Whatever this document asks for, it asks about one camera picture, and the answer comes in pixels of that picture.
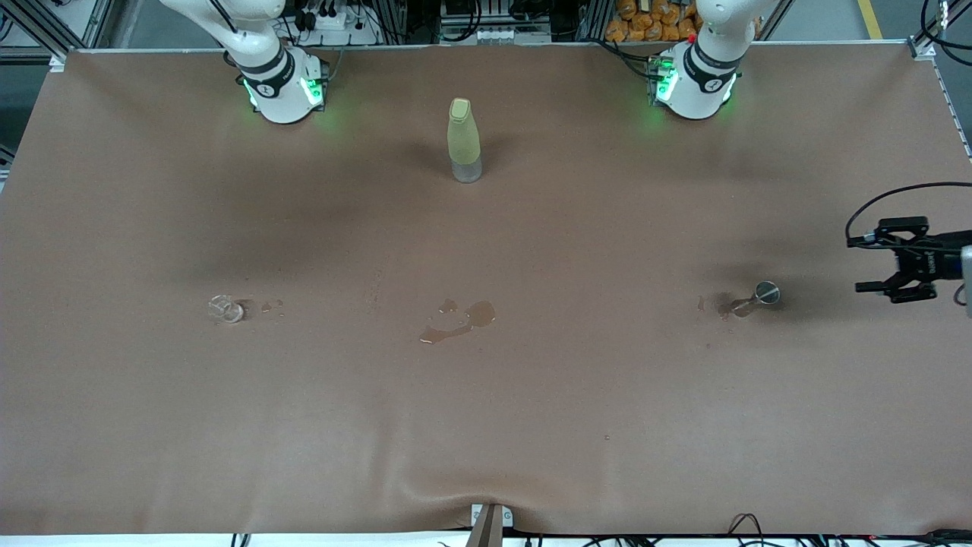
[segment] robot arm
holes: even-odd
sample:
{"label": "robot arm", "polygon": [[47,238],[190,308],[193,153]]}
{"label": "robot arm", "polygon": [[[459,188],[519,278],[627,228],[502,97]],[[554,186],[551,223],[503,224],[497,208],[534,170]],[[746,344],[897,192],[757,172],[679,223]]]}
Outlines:
{"label": "robot arm", "polygon": [[662,53],[671,60],[652,95],[692,120],[715,114],[729,100],[736,70],[755,37],[753,20],[773,0],[698,0],[705,22],[695,42],[680,42]]}
{"label": "robot arm", "polygon": [[937,296],[933,281],[972,274],[964,264],[970,245],[972,231],[932,236],[923,216],[881,219],[872,234],[848,239],[848,247],[890,249],[898,271],[884,281],[856,283],[854,290],[882,293],[894,304],[930,300]]}
{"label": "robot arm", "polygon": [[267,120],[290,124],[324,107],[327,66],[300,48],[285,47],[270,23],[280,17],[283,0],[161,2],[223,44],[243,73],[254,108]]}

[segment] cable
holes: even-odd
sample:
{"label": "cable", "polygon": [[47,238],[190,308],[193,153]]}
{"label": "cable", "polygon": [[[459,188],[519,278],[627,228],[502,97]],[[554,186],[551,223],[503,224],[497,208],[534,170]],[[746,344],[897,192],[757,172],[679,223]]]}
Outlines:
{"label": "cable", "polygon": [[344,58],[344,50],[346,49],[347,46],[341,46],[341,51],[337,54],[337,61],[334,62],[334,69],[328,73],[328,83],[333,82],[334,78],[337,78],[337,69],[341,67],[341,59]]}
{"label": "cable", "polygon": [[628,67],[628,70],[631,70],[632,72],[634,72],[638,76],[641,76],[642,78],[645,78],[646,80],[661,80],[662,79],[661,76],[658,76],[658,75],[655,75],[655,74],[647,74],[645,72],[641,72],[641,70],[639,70],[638,67],[636,67],[634,64],[632,64],[632,61],[648,63],[648,57],[646,57],[646,56],[632,55],[632,54],[628,54],[628,53],[622,52],[621,51],[621,48],[618,47],[617,43],[614,43],[614,47],[612,47],[610,45],[610,43],[608,43],[608,42],[606,42],[604,40],[600,40],[598,38],[585,38],[585,39],[582,40],[582,42],[593,42],[593,43],[601,46],[602,48],[608,50],[613,55],[616,55],[618,58],[620,58],[624,62],[624,65]]}
{"label": "cable", "polygon": [[236,547],[236,536],[241,536],[239,547],[247,547],[250,545],[250,535],[249,533],[235,533],[233,537],[229,540],[229,547]]}
{"label": "cable", "polygon": [[956,50],[966,50],[966,51],[972,50],[972,46],[970,45],[949,42],[948,40],[943,40],[942,38],[939,38],[931,33],[931,31],[933,31],[935,28],[933,26],[927,26],[925,23],[925,21],[928,20],[929,1],[930,0],[924,0],[921,3],[921,35],[926,36],[928,40],[931,40],[932,42],[938,44],[939,46],[943,46],[946,48],[955,48]]}
{"label": "cable", "polygon": [[291,44],[296,45],[294,33],[291,31],[291,23],[284,16],[280,16],[280,20],[283,21],[284,25],[287,27],[287,37],[291,40]]}
{"label": "cable", "polygon": [[387,26],[385,26],[385,24],[381,21],[381,18],[376,18],[375,16],[373,16],[371,14],[371,11],[365,9],[364,12],[367,14],[367,17],[369,19],[371,19],[372,21],[374,21],[375,24],[378,25],[379,28],[381,28],[386,33],[394,36],[395,37],[395,41],[398,42],[399,44],[401,44],[401,41],[399,40],[399,38],[408,38],[408,35],[407,34],[402,34],[400,32],[396,32],[396,31],[388,28]]}
{"label": "cable", "polygon": [[[483,20],[482,4],[479,3],[479,0],[469,0],[469,1],[472,2],[473,7],[472,10],[469,11],[469,25],[467,26],[466,30],[458,38],[446,38],[445,36],[439,36],[438,37],[439,41],[462,42],[467,38],[470,38],[473,34],[475,34],[476,30],[479,30],[479,23],[481,23]],[[472,22],[473,15],[475,15],[475,23]]]}
{"label": "cable", "polygon": [[223,7],[223,4],[220,2],[220,0],[209,0],[209,3],[214,8],[216,8],[217,12],[220,13],[220,17],[222,17],[223,20],[226,21],[226,26],[229,27],[229,30],[233,31],[233,34],[239,32],[239,30],[236,29],[236,25],[233,24],[233,19],[229,18],[229,14],[226,12],[226,8]]}
{"label": "cable", "polygon": [[961,300],[958,299],[958,295],[961,294],[961,292],[964,290],[965,290],[965,283],[962,283],[955,290],[955,294],[952,295],[952,302],[955,302],[957,305],[962,306],[963,308],[969,305],[968,296],[965,297],[965,302],[962,302]]}
{"label": "cable", "polygon": [[772,541],[766,541],[765,539],[754,539],[752,541],[747,541],[746,543],[740,541],[739,543],[739,547],[750,547],[750,545],[763,545],[765,547],[784,547],[779,543],[773,543]]}
{"label": "cable", "polygon": [[[934,25],[934,21],[932,21],[932,23],[931,23],[932,26],[928,26],[928,23],[925,22],[927,20],[927,18],[928,18],[928,2],[929,1],[930,0],[924,0],[921,3],[921,32],[920,32],[920,36],[925,36],[933,44],[937,44],[938,46],[940,46],[941,49],[942,49],[942,53],[944,53],[951,60],[957,62],[958,64],[964,65],[964,66],[972,66],[972,60],[962,58],[962,57],[954,54],[951,51],[951,49],[964,50],[964,51],[972,51],[972,45],[968,45],[968,44],[958,44],[956,42],[950,42],[948,40],[945,40],[944,38],[939,38],[938,36],[935,36],[934,34],[932,34],[932,32],[935,30],[935,28],[933,26]],[[961,10],[958,11],[957,14],[955,14],[954,16],[952,16],[952,21],[955,21],[956,19],[958,19],[962,14],[965,13],[966,10],[969,9],[970,6],[972,6],[972,4],[966,4]]]}
{"label": "cable", "polygon": [[844,239],[847,240],[848,245],[851,247],[856,247],[860,249],[907,249],[915,251],[937,251],[941,250],[938,247],[924,247],[919,245],[868,245],[866,243],[851,243],[851,225],[853,221],[857,220],[857,217],[861,215],[868,207],[883,200],[889,196],[894,196],[895,194],[901,194],[902,192],[911,192],[912,190],[920,190],[922,188],[939,188],[939,187],[957,187],[957,188],[972,188],[972,182],[925,182],[921,184],[913,184],[911,186],[902,186],[901,188],[895,188],[894,190],[888,190],[883,194],[871,198],[866,203],[861,205],[853,215],[848,219],[848,223],[844,226]]}
{"label": "cable", "polygon": [[[743,540],[740,538],[739,547],[747,547],[748,545],[754,545],[754,544],[759,544],[764,546],[768,545],[766,543],[765,538],[763,537],[763,527],[759,526],[759,519],[757,519],[756,516],[753,515],[752,513],[740,513],[739,515],[733,517],[733,524],[729,526],[729,531],[727,531],[726,534],[732,535],[732,533],[736,531],[739,525],[741,525],[743,521],[745,521],[746,519],[749,519],[749,521],[752,522],[752,525],[756,527],[756,533],[759,534],[759,539],[756,541],[750,541],[744,543]],[[769,544],[769,547],[782,547],[782,546]]]}
{"label": "cable", "polygon": [[[7,30],[4,30],[4,24],[9,23]],[[3,42],[10,36],[11,31],[14,30],[14,22],[7,18],[7,14],[0,14],[0,42]]]}

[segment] water spill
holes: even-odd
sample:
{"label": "water spill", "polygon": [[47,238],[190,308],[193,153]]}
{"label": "water spill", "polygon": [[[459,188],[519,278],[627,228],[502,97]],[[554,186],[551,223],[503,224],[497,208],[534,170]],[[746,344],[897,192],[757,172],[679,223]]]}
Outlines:
{"label": "water spill", "polygon": [[[450,302],[452,301],[445,301],[445,304],[443,304],[443,307],[440,308],[439,311],[445,313],[445,311],[442,310],[447,308],[445,305],[449,304]],[[493,308],[492,304],[484,300],[468,307],[466,309],[466,318],[467,320],[464,325],[452,329],[451,331],[440,331],[432,327],[426,327],[425,332],[423,332],[422,336],[419,337],[419,341],[425,344],[437,344],[447,338],[453,338],[464,335],[467,332],[471,332],[474,328],[489,326],[494,320],[496,320],[496,310]]]}
{"label": "water spill", "polygon": [[458,309],[459,309],[459,307],[456,306],[456,301],[447,298],[447,299],[445,299],[445,302],[442,303],[442,306],[439,306],[438,307],[438,312],[439,313],[452,313],[453,311],[458,310]]}
{"label": "water spill", "polygon": [[722,317],[723,321],[729,320],[729,315],[736,315],[737,317],[746,317],[756,310],[756,303],[750,299],[739,299],[734,300],[730,304],[722,304],[718,307],[719,317]]}

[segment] clear plastic cup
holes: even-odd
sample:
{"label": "clear plastic cup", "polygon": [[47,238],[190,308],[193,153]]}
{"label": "clear plastic cup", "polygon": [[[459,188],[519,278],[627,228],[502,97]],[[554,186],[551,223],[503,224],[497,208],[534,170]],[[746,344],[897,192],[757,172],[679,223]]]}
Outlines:
{"label": "clear plastic cup", "polygon": [[243,307],[221,294],[209,300],[209,316],[222,323],[235,323],[243,319]]}

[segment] brown paper surface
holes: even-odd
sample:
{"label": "brown paper surface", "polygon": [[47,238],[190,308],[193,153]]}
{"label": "brown paper surface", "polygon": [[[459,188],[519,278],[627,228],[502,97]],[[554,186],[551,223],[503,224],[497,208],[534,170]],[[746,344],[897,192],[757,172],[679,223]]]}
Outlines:
{"label": "brown paper surface", "polygon": [[[743,70],[689,122],[594,47],[349,52],[280,127],[218,55],[71,55],[0,198],[0,532],[446,529],[482,501],[544,532],[972,527],[955,283],[854,294],[893,257],[842,235],[972,176],[932,66]],[[855,232],[968,229],[970,198]],[[720,319],[762,279],[777,310]]]}

